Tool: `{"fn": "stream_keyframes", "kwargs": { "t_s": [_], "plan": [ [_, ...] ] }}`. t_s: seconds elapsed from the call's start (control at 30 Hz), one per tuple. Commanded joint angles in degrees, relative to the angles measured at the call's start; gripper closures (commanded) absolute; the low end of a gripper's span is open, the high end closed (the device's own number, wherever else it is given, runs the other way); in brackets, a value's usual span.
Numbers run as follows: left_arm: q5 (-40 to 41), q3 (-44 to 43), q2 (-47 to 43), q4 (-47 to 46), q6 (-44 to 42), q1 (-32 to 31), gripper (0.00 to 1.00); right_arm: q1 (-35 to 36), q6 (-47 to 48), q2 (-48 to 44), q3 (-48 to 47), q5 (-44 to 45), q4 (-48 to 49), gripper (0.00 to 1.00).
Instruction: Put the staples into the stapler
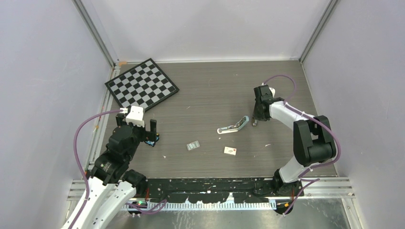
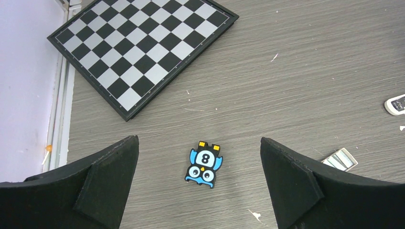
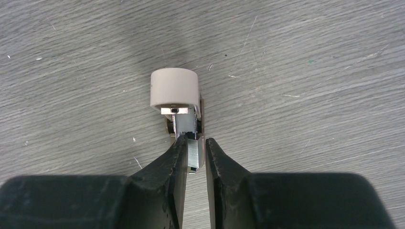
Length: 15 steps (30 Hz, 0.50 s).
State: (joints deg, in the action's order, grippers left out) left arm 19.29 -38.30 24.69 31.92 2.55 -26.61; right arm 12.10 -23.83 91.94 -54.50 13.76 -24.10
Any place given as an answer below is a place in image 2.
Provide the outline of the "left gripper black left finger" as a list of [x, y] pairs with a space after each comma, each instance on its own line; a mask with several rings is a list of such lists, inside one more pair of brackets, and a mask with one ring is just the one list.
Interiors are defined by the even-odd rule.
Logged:
[[0, 185], [3, 229], [118, 229], [139, 157], [130, 135], [62, 167]]

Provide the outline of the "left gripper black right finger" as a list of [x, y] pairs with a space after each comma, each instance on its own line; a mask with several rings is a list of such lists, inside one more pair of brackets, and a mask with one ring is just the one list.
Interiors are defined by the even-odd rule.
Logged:
[[263, 137], [260, 156], [280, 229], [402, 229], [404, 184], [341, 171]]

